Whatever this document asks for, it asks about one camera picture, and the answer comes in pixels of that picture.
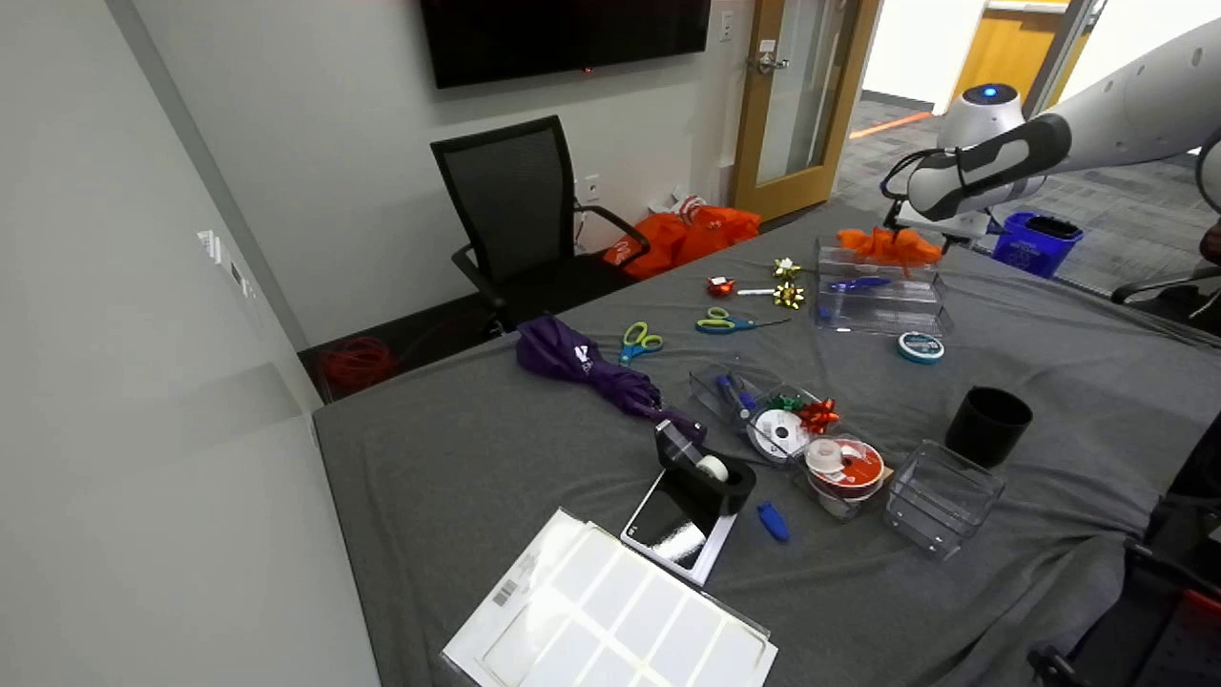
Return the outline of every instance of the table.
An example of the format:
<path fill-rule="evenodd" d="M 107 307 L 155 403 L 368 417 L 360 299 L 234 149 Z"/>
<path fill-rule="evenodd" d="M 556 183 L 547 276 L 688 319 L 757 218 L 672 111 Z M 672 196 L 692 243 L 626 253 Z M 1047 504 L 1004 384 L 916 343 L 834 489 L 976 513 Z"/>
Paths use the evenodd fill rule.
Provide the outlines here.
<path fill-rule="evenodd" d="M 777 315 L 771 328 L 692 328 L 711 276 L 771 281 L 777 257 L 809 262 L 817 238 L 874 223 L 826 207 L 562 319 L 614 359 L 614 337 L 645 315 L 668 346 L 634 365 L 675 410 L 692 410 L 688 373 L 728 354 L 833 392 L 869 439 L 944 435 L 976 383 L 1019 392 L 1034 424 L 995 468 L 1001 508 L 959 558 L 908 546 L 880 501 L 840 522 L 792 472 L 761 468 L 752 504 L 782 508 L 792 541 L 740 520 L 707 590 L 771 630 L 771 684 L 1032 684 L 1025 650 L 1067 650 L 1117 594 L 1127 539 L 1216 417 L 1221 346 L 959 248 L 939 272 L 939 365 L 768 299 L 731 308 Z M 651 424 L 520 371 L 515 337 L 321 410 L 318 439 L 383 678 L 413 687 L 462 684 L 443 646 L 556 508 L 620 532 L 655 478 Z"/>

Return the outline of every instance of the wall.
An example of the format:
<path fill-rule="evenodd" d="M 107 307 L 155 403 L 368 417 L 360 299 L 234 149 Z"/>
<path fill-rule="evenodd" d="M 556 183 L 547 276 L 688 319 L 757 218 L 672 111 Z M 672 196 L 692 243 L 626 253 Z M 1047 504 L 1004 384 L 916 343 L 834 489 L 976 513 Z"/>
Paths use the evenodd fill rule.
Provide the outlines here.
<path fill-rule="evenodd" d="M 1175 5 L 1105 0 L 1099 27 L 1065 83 L 1065 100 L 1090 89 L 1105 72 L 1138 60 L 1160 41 L 1192 27 L 1201 27 L 1216 15 L 1221 15 L 1216 0 L 1175 0 Z"/>
<path fill-rule="evenodd" d="M 716 196 L 752 0 L 712 0 L 711 51 L 436 92 L 413 0 L 132 0 L 307 343 L 469 293 L 426 141 L 556 111 L 578 174 L 631 218 Z"/>
<path fill-rule="evenodd" d="M 931 103 L 946 111 L 983 0 L 887 0 L 865 92 Z"/>
<path fill-rule="evenodd" d="M 0 5 L 0 92 L 0 684 L 378 684 L 302 371 L 107 5 Z"/>

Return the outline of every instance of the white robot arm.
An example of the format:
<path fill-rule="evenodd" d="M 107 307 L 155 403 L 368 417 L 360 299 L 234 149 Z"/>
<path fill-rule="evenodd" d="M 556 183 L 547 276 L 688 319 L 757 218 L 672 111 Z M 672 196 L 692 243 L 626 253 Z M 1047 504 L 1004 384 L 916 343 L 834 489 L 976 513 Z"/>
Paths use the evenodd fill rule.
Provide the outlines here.
<path fill-rule="evenodd" d="M 972 149 L 903 155 L 888 178 L 908 174 L 908 207 L 944 223 L 1024 196 L 1032 174 L 1144 164 L 1196 145 L 1197 191 L 1221 212 L 1221 20 Z"/>

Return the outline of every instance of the black mug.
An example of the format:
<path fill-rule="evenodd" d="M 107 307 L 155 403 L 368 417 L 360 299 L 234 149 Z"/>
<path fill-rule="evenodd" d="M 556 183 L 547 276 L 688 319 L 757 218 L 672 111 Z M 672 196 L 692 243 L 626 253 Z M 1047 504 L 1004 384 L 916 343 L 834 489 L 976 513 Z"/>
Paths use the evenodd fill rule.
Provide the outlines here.
<path fill-rule="evenodd" d="M 992 468 L 1024 439 L 1034 413 L 1006 389 L 972 384 L 946 430 L 946 445 L 982 468 Z"/>

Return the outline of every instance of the wall-mounted tv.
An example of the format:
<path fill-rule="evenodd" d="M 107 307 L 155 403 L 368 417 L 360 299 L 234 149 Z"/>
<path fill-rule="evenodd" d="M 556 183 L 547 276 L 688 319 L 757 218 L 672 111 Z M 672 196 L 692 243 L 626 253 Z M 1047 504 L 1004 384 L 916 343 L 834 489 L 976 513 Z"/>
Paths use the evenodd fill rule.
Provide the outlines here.
<path fill-rule="evenodd" d="M 438 89 L 701 55 L 711 0 L 421 0 Z"/>

